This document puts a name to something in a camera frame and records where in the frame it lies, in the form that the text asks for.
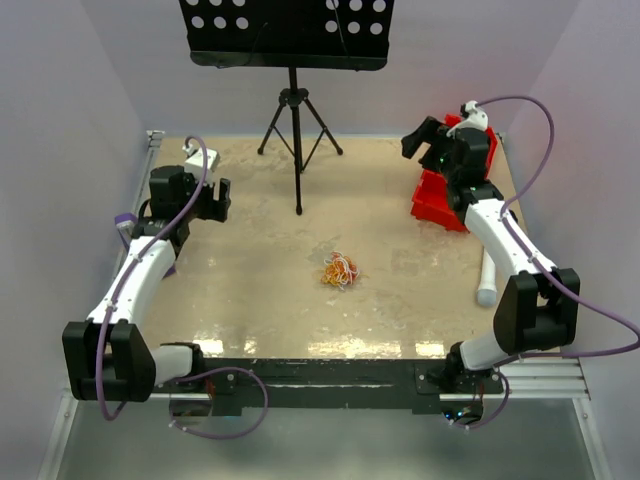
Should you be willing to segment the white microphone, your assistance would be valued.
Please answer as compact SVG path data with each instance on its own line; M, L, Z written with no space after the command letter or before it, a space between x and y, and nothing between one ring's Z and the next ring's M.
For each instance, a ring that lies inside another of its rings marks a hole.
M476 301L482 307L493 307L497 303L496 265L487 250L483 251L480 280Z

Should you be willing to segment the black music stand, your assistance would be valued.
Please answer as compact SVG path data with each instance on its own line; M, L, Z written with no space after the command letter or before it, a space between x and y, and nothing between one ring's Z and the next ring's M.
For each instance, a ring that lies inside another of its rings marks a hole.
M302 152L300 107L311 101L299 70L378 71L388 61L393 0L183 1L180 9L196 65L287 70L278 108L291 112L295 176L311 159Z

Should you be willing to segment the red three-compartment bin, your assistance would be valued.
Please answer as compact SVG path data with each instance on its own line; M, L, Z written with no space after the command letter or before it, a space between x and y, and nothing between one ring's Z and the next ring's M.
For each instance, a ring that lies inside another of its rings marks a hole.
M459 115L447 114L441 122L453 127L461 120ZM411 214L448 231L467 232L466 207L474 200L502 197L489 180L498 139L489 125L485 132L458 130L453 139L449 170L435 173L421 166L423 173L412 197Z

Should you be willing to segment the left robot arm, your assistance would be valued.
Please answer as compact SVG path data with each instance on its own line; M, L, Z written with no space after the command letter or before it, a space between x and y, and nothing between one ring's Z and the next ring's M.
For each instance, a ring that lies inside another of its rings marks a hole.
M228 218L230 182L213 181L216 162L194 157L151 172L150 197L141 206L122 267L86 320L68 323L62 333L76 399L144 402L169 380L185 392L205 385L207 368L196 361L194 345L151 350L140 324L186 243L190 222Z

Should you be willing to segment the purple metronome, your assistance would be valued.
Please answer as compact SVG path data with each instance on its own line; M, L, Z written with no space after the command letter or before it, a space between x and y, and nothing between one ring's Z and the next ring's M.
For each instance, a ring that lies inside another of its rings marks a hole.
M175 260L176 255L173 247L170 245L170 236L176 230L177 225L181 221L181 216L178 215L171 221L168 220L153 220L152 218L138 218L132 213L125 213L116 216L115 226L118 230L118 234L121 237L123 245L125 247L125 257L122 261L122 265L118 277L127 279L137 265L141 265L144 260L150 258L151 260L159 260L161 253L161 247L167 247L169 255L173 256L173 260L164 277L168 277L176 273ZM160 230L152 237L141 235L139 238L134 237L135 230L140 227L160 227Z

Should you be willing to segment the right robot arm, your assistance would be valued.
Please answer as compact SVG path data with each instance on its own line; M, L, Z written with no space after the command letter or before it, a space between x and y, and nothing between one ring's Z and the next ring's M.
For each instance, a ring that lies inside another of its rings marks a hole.
M580 279L542 255L514 220L503 195L488 178L491 139L484 120L467 117L449 127L427 117L401 140L411 158L429 146L420 163L443 176L447 202L459 221L482 243L506 280L482 337L454 344L442 370L430 379L441 388L469 392L500 362L533 351L571 344L576 335Z

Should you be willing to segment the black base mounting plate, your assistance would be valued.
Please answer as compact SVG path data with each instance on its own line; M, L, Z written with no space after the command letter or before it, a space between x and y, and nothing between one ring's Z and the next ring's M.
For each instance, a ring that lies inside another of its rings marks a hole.
M475 393L501 394L489 373L439 374L442 359L250 359L205 358L195 372L216 372L191 382L166 382L157 393L174 397L207 393L213 387L213 413L238 416L245 408L391 409L436 414L440 400Z

